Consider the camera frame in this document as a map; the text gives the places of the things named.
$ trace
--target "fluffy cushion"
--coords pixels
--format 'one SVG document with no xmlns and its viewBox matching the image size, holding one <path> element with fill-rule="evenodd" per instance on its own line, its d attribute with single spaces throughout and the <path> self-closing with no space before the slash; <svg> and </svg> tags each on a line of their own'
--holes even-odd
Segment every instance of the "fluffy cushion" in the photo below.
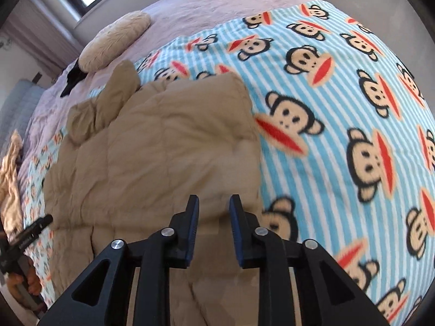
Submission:
<svg viewBox="0 0 435 326">
<path fill-rule="evenodd" d="M 85 73 L 91 73 L 107 67 L 132 45 L 150 24 L 149 14 L 134 11 L 108 25 L 82 51 L 79 57 L 80 69 Z"/>
</svg>

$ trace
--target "pink bedsheet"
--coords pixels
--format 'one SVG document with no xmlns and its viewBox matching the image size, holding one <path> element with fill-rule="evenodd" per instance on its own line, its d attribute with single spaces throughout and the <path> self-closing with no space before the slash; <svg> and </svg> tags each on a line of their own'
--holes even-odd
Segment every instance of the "pink bedsheet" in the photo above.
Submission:
<svg viewBox="0 0 435 326">
<path fill-rule="evenodd" d="M 151 27 L 108 67 L 89 74 L 73 89 L 69 97 L 61 99 L 59 95 L 66 85 L 67 74 L 73 66 L 71 64 L 56 84 L 43 94 L 30 121 L 27 138 L 30 149 L 25 153 L 19 172 L 21 198 L 26 189 L 29 163 L 33 156 L 38 155 L 53 135 L 65 126 L 70 107 L 82 102 L 92 89 L 104 85 L 119 62 L 125 59 L 135 62 L 178 36 L 189 36 L 231 19 L 307 1 L 310 0 L 161 0 L 145 8 L 144 11 L 152 19 Z"/>
</svg>

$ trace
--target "beige comforter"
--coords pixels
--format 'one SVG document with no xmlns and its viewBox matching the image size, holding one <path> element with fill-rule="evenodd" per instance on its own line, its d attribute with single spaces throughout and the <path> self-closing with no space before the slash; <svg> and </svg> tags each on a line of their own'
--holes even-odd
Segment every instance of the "beige comforter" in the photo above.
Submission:
<svg viewBox="0 0 435 326">
<path fill-rule="evenodd" d="M 44 183 L 52 214 L 50 270 L 63 292 L 114 238 L 148 237 L 200 198 L 194 260 L 171 271 L 175 325 L 254 325 L 258 280 L 239 269 L 227 213 L 238 193 L 261 211 L 260 144 L 251 100 L 233 74 L 151 82 L 122 62 L 96 99 L 73 107 Z"/>
<path fill-rule="evenodd" d="M 17 158 L 23 142 L 15 130 L 0 169 L 0 218 L 9 239 L 23 230 L 20 193 L 17 181 Z"/>
</svg>

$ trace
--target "monkey face print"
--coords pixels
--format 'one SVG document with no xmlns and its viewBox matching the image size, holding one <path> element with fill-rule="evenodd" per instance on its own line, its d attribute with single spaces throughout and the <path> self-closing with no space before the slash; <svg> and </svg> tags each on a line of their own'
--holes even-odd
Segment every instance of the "monkey face print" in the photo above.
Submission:
<svg viewBox="0 0 435 326">
<path fill-rule="evenodd" d="M 366 238 L 357 239 L 334 257 L 340 267 L 346 271 L 363 292 L 367 292 L 370 282 L 379 273 L 377 260 L 362 262 L 367 247 Z"/>
<path fill-rule="evenodd" d="M 278 197 L 269 209 L 263 211 L 260 224 L 278 234 L 282 239 L 297 241 L 298 228 L 294 216 L 294 200 L 287 196 Z"/>
<path fill-rule="evenodd" d="M 142 61 L 142 63 L 139 65 L 138 67 L 138 73 L 140 73 L 142 70 L 146 69 L 146 68 L 150 68 L 151 66 L 153 66 L 153 64 L 156 62 L 156 60 L 158 59 L 159 55 L 160 55 L 160 50 L 156 51 L 156 52 L 150 52 L 148 54 L 148 56 L 145 58 L 145 60 Z"/>
<path fill-rule="evenodd" d="M 351 31 L 351 34 L 342 33 L 340 36 L 349 46 L 367 55 L 372 61 L 378 61 L 378 55 L 384 56 L 382 50 L 373 41 L 357 31 Z"/>
<path fill-rule="evenodd" d="M 308 6 L 306 4 L 299 5 L 299 10 L 305 17 L 316 17 L 319 19 L 329 19 L 329 12 L 320 8 L 317 5 Z"/>
<path fill-rule="evenodd" d="M 325 27 L 309 21 L 298 21 L 297 23 L 291 23 L 287 26 L 287 28 L 291 29 L 300 36 L 316 39 L 321 42 L 326 40 L 325 34 L 331 33 Z"/>
<path fill-rule="evenodd" d="M 435 138 L 431 130 L 426 131 L 420 125 L 417 125 L 418 139 L 423 154 L 424 165 L 429 172 L 435 171 Z"/>
<path fill-rule="evenodd" d="M 386 197 L 391 198 L 396 186 L 396 172 L 392 149 L 378 130 L 373 131 L 373 142 L 359 128 L 347 131 L 347 166 L 358 189 L 358 200 L 373 200 L 381 184 Z"/>
<path fill-rule="evenodd" d="M 237 58 L 240 61 L 246 61 L 252 56 L 268 51 L 272 42 L 272 38 L 259 38 L 258 35 L 252 35 L 231 42 L 228 45 L 227 52 L 238 52 Z"/>
<path fill-rule="evenodd" d="M 404 293 L 405 286 L 406 279 L 402 278 L 397 285 L 391 288 L 376 304 L 378 310 L 390 324 L 403 310 L 408 300 L 409 293 Z"/>
<path fill-rule="evenodd" d="M 272 14 L 270 12 L 263 12 L 258 15 L 242 18 L 242 21 L 249 29 L 254 29 L 261 25 L 270 26 L 272 24 Z"/>
<path fill-rule="evenodd" d="M 196 79 L 203 79 L 203 78 L 207 78 L 210 76 L 223 75 L 224 73 L 228 73 L 228 72 L 232 72 L 232 73 L 238 75 L 238 73 L 236 71 L 234 71 L 234 69 L 232 67 L 224 65 L 224 64 L 217 64 L 215 66 L 214 73 L 211 73 L 209 71 L 201 71 L 200 73 L 197 74 Z"/>
<path fill-rule="evenodd" d="M 324 85 L 334 73 L 335 61 L 330 54 L 320 54 L 312 45 L 303 45 L 287 51 L 284 71 L 290 75 L 307 74 L 311 87 Z"/>
<path fill-rule="evenodd" d="M 376 73 L 373 78 L 366 71 L 357 70 L 357 75 L 362 93 L 375 108 L 377 114 L 381 118 L 388 118 L 392 113 L 397 120 L 401 120 L 399 102 L 387 81 L 379 73 Z"/>
<path fill-rule="evenodd" d="M 182 62 L 173 60 L 169 63 L 169 67 L 159 69 L 155 75 L 154 80 L 165 80 L 167 83 L 176 81 L 178 79 L 189 78 L 189 68 Z"/>
<path fill-rule="evenodd" d="M 427 237 L 435 236 L 435 202 L 426 188 L 420 190 L 420 208 L 411 208 L 406 215 L 406 246 L 412 257 L 420 260 L 426 250 Z"/>
<path fill-rule="evenodd" d="M 397 74 L 397 78 L 399 78 L 401 84 L 403 84 L 403 87 L 406 89 L 406 91 L 410 94 L 410 96 L 418 103 L 418 105 L 425 109 L 425 102 L 424 97 L 418 88 L 417 84 L 414 81 L 414 78 L 409 73 L 409 71 L 400 65 L 399 63 L 396 64 L 397 69 L 399 70 L 399 73 Z"/>
<path fill-rule="evenodd" d="M 346 22 L 358 26 L 358 28 L 360 28 L 360 30 L 362 30 L 364 33 L 373 34 L 373 32 L 370 29 L 368 29 L 366 26 L 358 22 L 356 19 L 353 19 L 352 17 L 348 17 L 346 19 Z"/>
<path fill-rule="evenodd" d="M 277 149 L 295 157 L 306 156 L 308 146 L 302 135 L 320 135 L 325 125 L 306 104 L 295 98 L 269 92 L 266 104 L 269 115 L 254 115 L 258 131 Z"/>
<path fill-rule="evenodd" d="M 186 51 L 191 52 L 194 50 L 194 48 L 196 48 L 198 51 L 207 51 L 208 47 L 211 44 L 217 42 L 218 42 L 217 34 L 210 34 L 205 38 L 198 37 L 186 44 Z"/>
</svg>

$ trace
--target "metal pivot bolt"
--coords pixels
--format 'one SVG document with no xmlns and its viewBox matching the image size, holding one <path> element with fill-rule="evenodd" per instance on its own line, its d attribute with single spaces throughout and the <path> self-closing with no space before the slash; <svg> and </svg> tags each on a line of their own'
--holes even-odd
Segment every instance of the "metal pivot bolt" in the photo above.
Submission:
<svg viewBox="0 0 435 326">
<path fill-rule="evenodd" d="M 112 249 L 118 250 L 124 246 L 124 242 L 122 240 L 114 240 L 112 241 L 111 245 Z"/>
<path fill-rule="evenodd" d="M 268 233 L 269 233 L 269 231 L 267 230 L 267 228 L 263 228 L 263 227 L 255 228 L 255 234 L 257 234 L 257 235 L 265 236 Z"/>
<path fill-rule="evenodd" d="M 172 228 L 164 228 L 164 229 L 162 229 L 162 235 L 163 236 L 173 236 L 174 233 L 175 233 L 175 230 L 173 230 Z"/>
<path fill-rule="evenodd" d="M 315 240 L 307 240 L 305 242 L 305 246 L 311 250 L 317 249 L 317 247 L 319 246 L 319 244 L 317 244 L 317 241 Z"/>
</svg>

